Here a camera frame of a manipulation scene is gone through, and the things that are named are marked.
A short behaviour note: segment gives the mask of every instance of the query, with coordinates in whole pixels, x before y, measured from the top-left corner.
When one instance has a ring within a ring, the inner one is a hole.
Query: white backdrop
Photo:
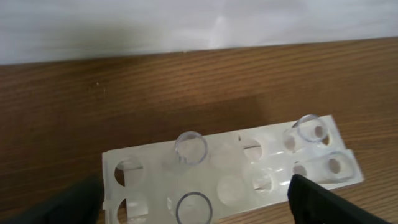
[[[2,0],[0,64],[398,36],[398,0]]]

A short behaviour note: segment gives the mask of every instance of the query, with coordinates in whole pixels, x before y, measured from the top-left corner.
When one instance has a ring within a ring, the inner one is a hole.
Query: plastic holder
[[[124,186],[115,178],[122,170]],[[293,174],[326,189],[363,181],[332,116],[103,153],[106,223],[213,223],[219,218],[287,201]]]

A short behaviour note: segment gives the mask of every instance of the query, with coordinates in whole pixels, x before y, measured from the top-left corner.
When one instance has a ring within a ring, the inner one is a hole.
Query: brown wood surface
[[[335,192],[398,222],[397,97],[397,38],[2,66],[0,220],[100,174],[104,151],[313,113],[366,178]],[[293,219],[281,203],[221,222]]]

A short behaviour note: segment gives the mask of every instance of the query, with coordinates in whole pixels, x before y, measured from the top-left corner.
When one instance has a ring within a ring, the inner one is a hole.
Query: wood grain
[[[0,220],[100,174],[104,151],[314,113],[366,178],[335,192],[398,222],[397,96],[397,38],[2,66]],[[220,222],[293,219],[281,203]]]

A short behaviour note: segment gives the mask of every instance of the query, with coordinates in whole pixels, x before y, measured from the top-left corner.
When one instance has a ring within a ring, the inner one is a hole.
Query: black object
[[[3,224],[95,224],[102,199],[102,180],[91,176]]]
[[[296,224],[385,224],[327,189],[295,174],[287,192]]]

